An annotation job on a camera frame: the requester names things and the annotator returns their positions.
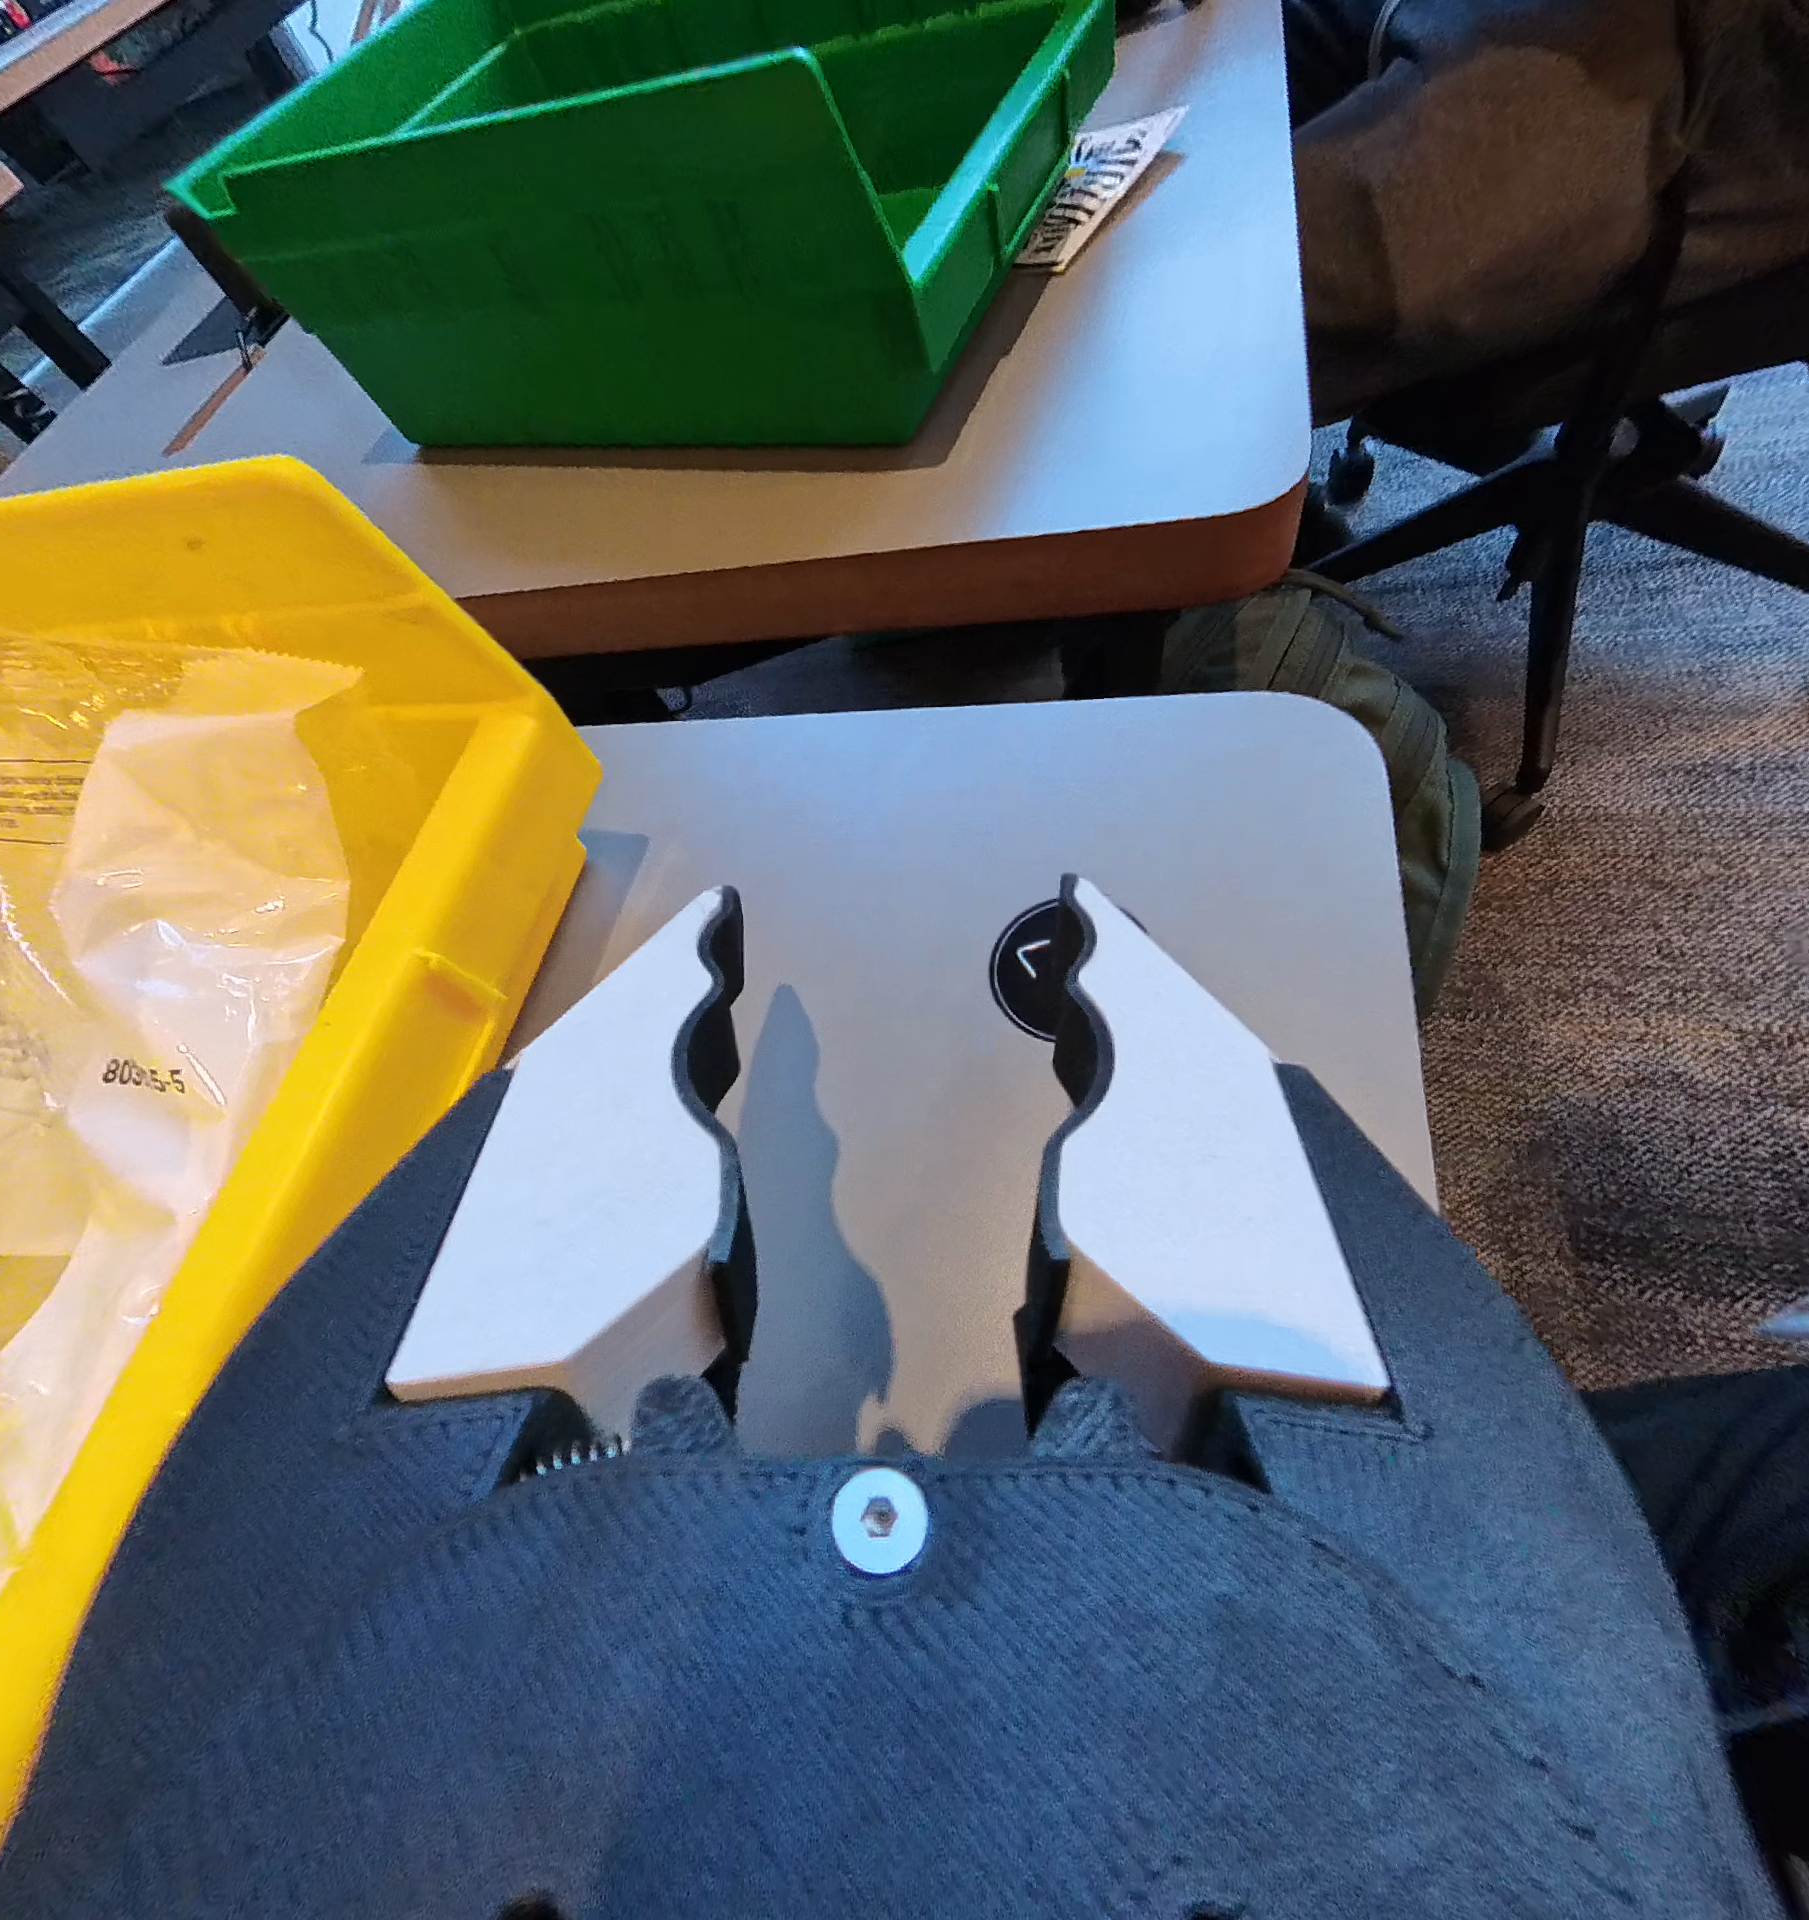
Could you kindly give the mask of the black round desk button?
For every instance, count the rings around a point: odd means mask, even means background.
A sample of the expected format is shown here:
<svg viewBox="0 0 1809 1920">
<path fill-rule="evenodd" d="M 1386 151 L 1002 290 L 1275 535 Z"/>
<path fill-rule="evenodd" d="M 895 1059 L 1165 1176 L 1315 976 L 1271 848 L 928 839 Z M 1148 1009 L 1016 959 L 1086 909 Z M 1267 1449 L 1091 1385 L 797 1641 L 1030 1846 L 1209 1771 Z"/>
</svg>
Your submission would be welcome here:
<svg viewBox="0 0 1809 1920">
<path fill-rule="evenodd" d="M 1064 875 L 1059 891 L 1014 911 L 996 933 L 986 985 L 1022 1034 L 1056 1044 L 1063 1030 L 1107 1027 L 1093 996 L 1104 908 L 1109 899 L 1085 875 Z"/>
</svg>

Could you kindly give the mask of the person's leg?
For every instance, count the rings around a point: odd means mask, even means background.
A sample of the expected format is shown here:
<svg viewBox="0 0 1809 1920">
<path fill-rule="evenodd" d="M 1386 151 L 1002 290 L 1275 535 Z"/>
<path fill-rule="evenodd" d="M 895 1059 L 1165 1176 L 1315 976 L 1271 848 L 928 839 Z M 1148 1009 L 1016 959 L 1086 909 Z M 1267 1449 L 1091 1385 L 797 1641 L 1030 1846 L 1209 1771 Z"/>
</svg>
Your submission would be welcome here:
<svg viewBox="0 0 1809 1920">
<path fill-rule="evenodd" d="M 1760 1846 L 1809 1865 L 1809 1361 L 1584 1404 L 1675 1577 Z"/>
</svg>

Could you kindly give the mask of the grey table with wooden edge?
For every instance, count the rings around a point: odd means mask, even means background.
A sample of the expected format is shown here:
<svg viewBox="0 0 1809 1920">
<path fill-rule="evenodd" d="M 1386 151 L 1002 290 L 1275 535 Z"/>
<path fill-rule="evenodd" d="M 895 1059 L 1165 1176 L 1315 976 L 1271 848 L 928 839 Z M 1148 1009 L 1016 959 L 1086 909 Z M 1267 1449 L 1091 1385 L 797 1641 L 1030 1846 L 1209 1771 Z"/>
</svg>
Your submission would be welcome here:
<svg viewBox="0 0 1809 1920">
<path fill-rule="evenodd" d="M 1077 262 L 1008 278 L 904 446 L 425 452 L 296 324 L 253 369 L 164 363 L 210 309 L 196 275 L 4 474 L 0 621 L 75 611 L 106 535 L 177 560 L 241 507 L 314 550 L 241 582 L 339 586 L 343 511 L 289 460 L 515 655 L 631 684 L 673 654 L 1255 592 L 1292 555 L 1310 421 L 1279 3 L 1163 3 L 1122 36 L 1093 119 L 1176 106 Z"/>
</svg>

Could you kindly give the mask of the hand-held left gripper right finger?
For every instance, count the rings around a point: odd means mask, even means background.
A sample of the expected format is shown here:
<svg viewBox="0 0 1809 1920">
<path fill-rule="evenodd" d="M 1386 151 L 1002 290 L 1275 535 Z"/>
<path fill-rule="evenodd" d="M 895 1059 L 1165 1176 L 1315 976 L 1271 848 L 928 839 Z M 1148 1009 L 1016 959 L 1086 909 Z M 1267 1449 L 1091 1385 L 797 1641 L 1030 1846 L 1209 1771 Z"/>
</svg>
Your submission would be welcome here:
<svg viewBox="0 0 1809 1920">
<path fill-rule="evenodd" d="M 1055 927 L 1052 1074 L 1025 1299 L 1027 1432 L 1070 1379 L 1189 1453 L 1223 1396 L 1385 1412 L 1349 1256 L 1265 1041 L 1086 875 Z"/>
</svg>

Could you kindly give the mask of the green backpack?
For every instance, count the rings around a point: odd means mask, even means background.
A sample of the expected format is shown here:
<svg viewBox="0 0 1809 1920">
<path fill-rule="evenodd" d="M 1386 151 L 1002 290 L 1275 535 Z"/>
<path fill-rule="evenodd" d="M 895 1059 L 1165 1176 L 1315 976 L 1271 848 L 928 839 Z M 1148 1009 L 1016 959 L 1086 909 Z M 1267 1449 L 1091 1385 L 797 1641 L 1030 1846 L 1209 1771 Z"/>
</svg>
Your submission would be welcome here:
<svg viewBox="0 0 1809 1920">
<path fill-rule="evenodd" d="M 1352 587 L 1292 568 L 1251 596 L 1178 611 L 1165 631 L 1159 688 L 1315 699 L 1371 736 L 1386 767 L 1413 993 L 1426 1020 L 1481 873 L 1483 796 L 1438 709 L 1371 647 L 1397 638 Z"/>
</svg>

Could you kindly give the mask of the black office chair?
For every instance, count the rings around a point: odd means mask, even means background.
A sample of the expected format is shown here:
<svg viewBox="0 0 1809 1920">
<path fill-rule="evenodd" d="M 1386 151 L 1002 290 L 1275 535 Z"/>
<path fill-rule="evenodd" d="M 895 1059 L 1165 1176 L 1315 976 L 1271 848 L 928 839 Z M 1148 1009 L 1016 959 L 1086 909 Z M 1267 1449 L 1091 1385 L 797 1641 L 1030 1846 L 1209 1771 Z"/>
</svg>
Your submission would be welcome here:
<svg viewBox="0 0 1809 1920">
<path fill-rule="evenodd" d="M 1357 582 L 1492 531 L 1512 537 L 1498 596 L 1529 593 L 1522 739 L 1512 782 L 1483 802 L 1483 837 L 1503 852 L 1540 820 L 1553 773 L 1589 529 L 1614 525 L 1698 560 L 1809 593 L 1809 542 L 1730 503 L 1707 485 L 1725 449 L 1717 417 L 1725 382 L 1678 394 L 1622 395 L 1601 374 L 1562 420 L 1467 434 L 1426 404 L 1380 405 L 1349 421 L 1322 485 L 1336 520 L 1367 493 L 1371 444 L 1393 444 L 1473 484 L 1380 531 L 1345 537 L 1318 571 Z"/>
</svg>

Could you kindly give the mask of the background table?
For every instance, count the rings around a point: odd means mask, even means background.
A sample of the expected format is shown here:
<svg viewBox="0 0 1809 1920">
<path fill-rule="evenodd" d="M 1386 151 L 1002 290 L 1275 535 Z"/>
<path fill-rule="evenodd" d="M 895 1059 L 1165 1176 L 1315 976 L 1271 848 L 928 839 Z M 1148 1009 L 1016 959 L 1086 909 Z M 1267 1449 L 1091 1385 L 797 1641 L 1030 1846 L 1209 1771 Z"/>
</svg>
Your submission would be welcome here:
<svg viewBox="0 0 1809 1920">
<path fill-rule="evenodd" d="M 308 78 L 285 20 L 291 2 L 0 3 L 0 214 L 32 182 L 91 175 L 226 69 L 277 99 Z M 0 342 L 20 332 L 51 365 L 91 385 L 106 353 L 0 240 Z M 51 410 L 0 365 L 0 425 L 32 442 Z"/>
</svg>

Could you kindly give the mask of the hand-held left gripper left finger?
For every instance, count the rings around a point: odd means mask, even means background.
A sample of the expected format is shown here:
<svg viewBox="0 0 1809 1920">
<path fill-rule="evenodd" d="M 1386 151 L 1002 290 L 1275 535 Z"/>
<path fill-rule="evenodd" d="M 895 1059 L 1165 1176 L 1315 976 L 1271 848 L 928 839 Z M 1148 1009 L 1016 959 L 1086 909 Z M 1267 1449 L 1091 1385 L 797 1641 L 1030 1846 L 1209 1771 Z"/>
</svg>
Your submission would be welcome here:
<svg viewBox="0 0 1809 1920">
<path fill-rule="evenodd" d="M 537 1035 L 388 1363 L 398 1401 L 546 1388 L 631 1438 L 641 1392 L 701 1377 L 724 1412 L 757 1318 L 737 1142 L 742 902 L 703 890 Z"/>
</svg>

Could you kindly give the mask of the clear plastic bag white insert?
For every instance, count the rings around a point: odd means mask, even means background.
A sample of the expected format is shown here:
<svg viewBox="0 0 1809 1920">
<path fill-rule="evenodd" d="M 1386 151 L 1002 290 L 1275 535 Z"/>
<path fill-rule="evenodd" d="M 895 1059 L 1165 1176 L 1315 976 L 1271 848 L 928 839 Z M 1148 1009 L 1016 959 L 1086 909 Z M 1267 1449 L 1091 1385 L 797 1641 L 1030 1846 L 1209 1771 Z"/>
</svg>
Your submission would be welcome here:
<svg viewBox="0 0 1809 1920">
<path fill-rule="evenodd" d="M 110 716 L 51 880 L 78 1024 L 57 1091 L 132 1201 L 200 1216 L 320 1007 L 350 877 L 298 732 L 354 694 L 337 661 L 187 650 Z"/>
</svg>

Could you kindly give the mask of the crinkled clear plastic bag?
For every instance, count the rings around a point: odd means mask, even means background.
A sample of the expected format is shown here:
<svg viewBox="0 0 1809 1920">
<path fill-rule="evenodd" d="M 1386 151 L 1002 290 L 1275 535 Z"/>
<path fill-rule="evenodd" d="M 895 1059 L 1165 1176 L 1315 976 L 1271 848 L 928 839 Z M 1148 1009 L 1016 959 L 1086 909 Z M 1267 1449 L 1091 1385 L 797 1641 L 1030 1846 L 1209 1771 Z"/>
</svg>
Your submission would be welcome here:
<svg viewBox="0 0 1809 1920">
<path fill-rule="evenodd" d="M 132 1201 L 57 1091 L 78 1007 L 51 880 L 101 723 L 168 691 L 185 651 L 0 635 L 0 1582 L 216 1198 L 187 1218 Z"/>
</svg>

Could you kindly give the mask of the green plastic bin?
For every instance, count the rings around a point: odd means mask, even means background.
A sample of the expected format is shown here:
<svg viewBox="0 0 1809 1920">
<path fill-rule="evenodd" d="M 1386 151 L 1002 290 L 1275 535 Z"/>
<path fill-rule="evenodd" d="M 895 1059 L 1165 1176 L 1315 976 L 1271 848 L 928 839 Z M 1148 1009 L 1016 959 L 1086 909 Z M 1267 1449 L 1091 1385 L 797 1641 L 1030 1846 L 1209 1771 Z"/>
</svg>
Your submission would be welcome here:
<svg viewBox="0 0 1809 1920">
<path fill-rule="evenodd" d="M 899 446 L 1112 58 L 1095 2 L 406 3 L 168 193 L 419 446 Z"/>
</svg>

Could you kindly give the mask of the yellow plastic bin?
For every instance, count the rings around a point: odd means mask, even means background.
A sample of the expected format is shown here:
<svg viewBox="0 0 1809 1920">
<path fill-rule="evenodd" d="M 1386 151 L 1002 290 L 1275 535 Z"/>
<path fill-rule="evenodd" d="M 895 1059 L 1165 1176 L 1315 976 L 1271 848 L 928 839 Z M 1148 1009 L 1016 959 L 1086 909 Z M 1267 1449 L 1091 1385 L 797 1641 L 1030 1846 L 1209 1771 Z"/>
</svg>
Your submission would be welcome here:
<svg viewBox="0 0 1809 1920">
<path fill-rule="evenodd" d="M 554 698 L 343 492 L 275 453 L 0 496 L 0 631 L 362 669 L 426 803 L 0 1591 L 0 1846 L 115 1542 L 266 1303 L 497 1065 L 585 863 L 600 766 Z"/>
</svg>

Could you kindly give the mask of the printed sticker card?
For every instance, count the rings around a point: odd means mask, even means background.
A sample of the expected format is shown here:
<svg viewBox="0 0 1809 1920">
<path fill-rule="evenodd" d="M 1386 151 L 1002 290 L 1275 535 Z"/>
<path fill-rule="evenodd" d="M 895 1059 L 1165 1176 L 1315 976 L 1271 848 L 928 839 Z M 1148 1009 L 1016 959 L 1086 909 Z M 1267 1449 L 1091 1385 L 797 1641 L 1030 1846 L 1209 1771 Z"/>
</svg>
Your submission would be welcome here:
<svg viewBox="0 0 1809 1920">
<path fill-rule="evenodd" d="M 1145 178 L 1187 112 L 1181 103 L 1127 122 L 1085 127 L 1014 266 L 1030 273 L 1064 273 Z"/>
</svg>

